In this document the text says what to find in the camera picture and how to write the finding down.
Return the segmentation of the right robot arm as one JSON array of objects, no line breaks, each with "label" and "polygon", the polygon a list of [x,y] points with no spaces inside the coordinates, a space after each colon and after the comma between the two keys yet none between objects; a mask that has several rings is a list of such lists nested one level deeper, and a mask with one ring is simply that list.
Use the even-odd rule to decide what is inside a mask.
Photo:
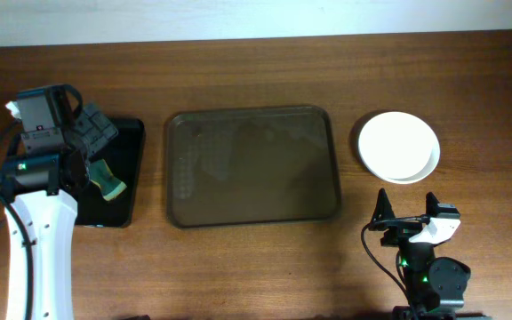
[{"label": "right robot arm", "polygon": [[396,273],[382,266],[371,251],[367,255],[387,274],[406,298],[405,306],[393,308],[393,319],[455,319],[463,308],[463,294],[471,276],[470,267],[448,257],[437,257],[435,248],[448,242],[460,226],[460,212],[452,204],[426,194],[426,211],[419,216],[395,216],[382,188],[369,223],[361,230],[383,234],[380,245],[395,247]]}]

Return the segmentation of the green yellow sponge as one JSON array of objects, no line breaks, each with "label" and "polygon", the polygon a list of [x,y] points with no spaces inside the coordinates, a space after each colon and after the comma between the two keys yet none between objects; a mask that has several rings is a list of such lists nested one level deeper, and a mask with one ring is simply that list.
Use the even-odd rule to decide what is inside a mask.
[{"label": "green yellow sponge", "polygon": [[114,176],[104,159],[90,164],[89,178],[99,188],[101,196],[107,202],[118,198],[127,189],[127,185]]}]

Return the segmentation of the white plate top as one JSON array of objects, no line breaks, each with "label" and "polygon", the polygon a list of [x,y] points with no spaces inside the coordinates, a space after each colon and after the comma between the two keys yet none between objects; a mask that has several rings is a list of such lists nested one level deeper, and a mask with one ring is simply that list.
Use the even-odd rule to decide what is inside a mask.
[{"label": "white plate top", "polygon": [[437,168],[441,156],[433,129],[422,119],[398,111],[368,120],[358,134],[357,149],[373,175],[395,184],[424,180]]}]

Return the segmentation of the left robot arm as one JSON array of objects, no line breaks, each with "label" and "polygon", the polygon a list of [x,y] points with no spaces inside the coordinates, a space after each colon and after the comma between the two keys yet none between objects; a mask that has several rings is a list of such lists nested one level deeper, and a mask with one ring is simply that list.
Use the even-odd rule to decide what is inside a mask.
[{"label": "left robot arm", "polygon": [[107,202],[126,185],[94,156],[118,134],[70,84],[19,92],[8,104],[23,130],[0,170],[0,202],[10,233],[9,319],[71,319],[71,245],[76,196],[89,184]]}]

